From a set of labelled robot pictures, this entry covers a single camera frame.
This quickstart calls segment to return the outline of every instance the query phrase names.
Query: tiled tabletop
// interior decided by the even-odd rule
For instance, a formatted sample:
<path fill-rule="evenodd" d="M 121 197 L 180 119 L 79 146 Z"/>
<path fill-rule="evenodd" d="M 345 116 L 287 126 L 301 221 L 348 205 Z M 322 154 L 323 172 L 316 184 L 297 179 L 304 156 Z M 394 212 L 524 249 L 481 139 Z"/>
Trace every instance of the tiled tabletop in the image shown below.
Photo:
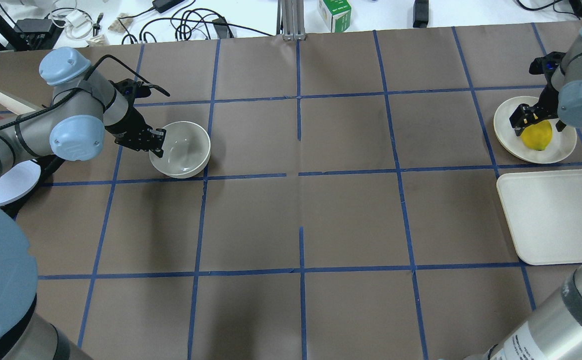
<path fill-rule="evenodd" d="M 582 168 L 582 132 L 570 157 L 536 166 L 499 145 L 492 121 L 504 100 L 540 93 L 529 64 L 567 50 L 581 24 L 83 50 L 170 91 L 138 110 L 156 127 L 205 127 L 211 162 L 166 178 L 109 136 L 98 158 L 63 165 L 17 217 L 38 312 L 95 359 L 486 351 L 575 268 L 517 258 L 496 180 Z M 0 54 L 0 89 L 48 103 L 45 54 Z"/>

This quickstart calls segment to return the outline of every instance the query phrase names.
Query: lemon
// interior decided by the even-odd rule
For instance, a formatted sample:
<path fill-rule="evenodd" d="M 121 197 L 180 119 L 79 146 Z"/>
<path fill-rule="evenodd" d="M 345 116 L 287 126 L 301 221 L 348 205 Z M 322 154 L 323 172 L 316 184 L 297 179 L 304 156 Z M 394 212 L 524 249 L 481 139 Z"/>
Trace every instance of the lemon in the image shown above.
<path fill-rule="evenodd" d="M 541 121 L 524 129 L 521 138 L 527 148 L 544 151 L 553 139 L 553 126 L 548 120 Z"/>

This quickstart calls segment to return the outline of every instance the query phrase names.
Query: green and white box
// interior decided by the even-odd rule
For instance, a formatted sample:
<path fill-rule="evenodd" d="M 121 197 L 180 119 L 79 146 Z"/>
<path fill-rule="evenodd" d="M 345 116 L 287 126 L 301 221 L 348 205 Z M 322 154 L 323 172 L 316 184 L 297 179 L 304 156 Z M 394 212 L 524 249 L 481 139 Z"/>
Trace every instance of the green and white box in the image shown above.
<path fill-rule="evenodd" d="M 347 0 L 318 0 L 320 15 L 332 33 L 342 33 L 351 25 L 351 5 Z"/>

